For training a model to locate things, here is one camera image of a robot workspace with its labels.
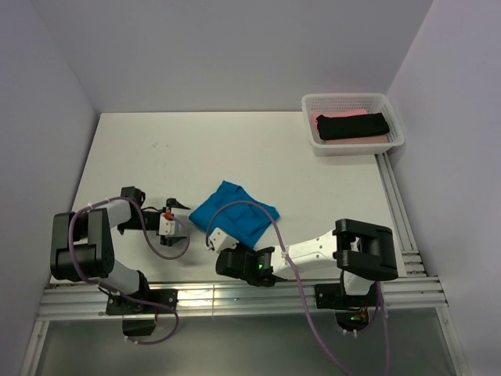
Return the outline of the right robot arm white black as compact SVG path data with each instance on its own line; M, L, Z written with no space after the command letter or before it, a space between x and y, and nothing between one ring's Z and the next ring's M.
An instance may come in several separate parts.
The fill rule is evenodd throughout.
M398 278L392 230L353 219L337 220L322 236L285 248L255 251L220 228L212 231L208 244L218 254L218 275L255 287L273 287L295 278L295 272L335 267L340 271L340 299L350 306L358 304L374 283Z

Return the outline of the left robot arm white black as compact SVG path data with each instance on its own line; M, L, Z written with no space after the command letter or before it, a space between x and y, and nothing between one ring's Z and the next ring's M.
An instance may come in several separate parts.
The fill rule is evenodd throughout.
M56 280L85 282L119 295L135 313L162 301L139 270L115 259L112 230L140 231L150 250L168 261L180 259L189 248L189 234L175 210L189 207L169 197L162 208L144 207L146 193L135 186L118 197L89 204L78 211L56 214L52 221L50 271Z

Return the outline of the blue t-shirt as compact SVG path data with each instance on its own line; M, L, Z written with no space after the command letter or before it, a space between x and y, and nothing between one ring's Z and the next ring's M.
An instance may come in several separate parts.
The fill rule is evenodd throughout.
M189 220L196 228L203 231L210 227L212 232L218 227L239 242L253 248L272 225L269 217L261 209L251 204L235 204L218 214L209 225L218 209L235 201L255 202L262 206L274 221L280 218L276 208L256 201L242 186L222 181L216 191L189 215Z

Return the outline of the white plastic basket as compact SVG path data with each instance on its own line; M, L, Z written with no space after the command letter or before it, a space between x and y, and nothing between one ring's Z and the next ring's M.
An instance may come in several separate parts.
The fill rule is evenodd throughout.
M308 94L301 100L308 141L317 157L382 154L392 147L401 146L405 137L402 126L389 99L380 93L321 93ZM369 114L381 113L390 127L388 143L326 145L316 134L312 115L317 113L342 113L366 110Z

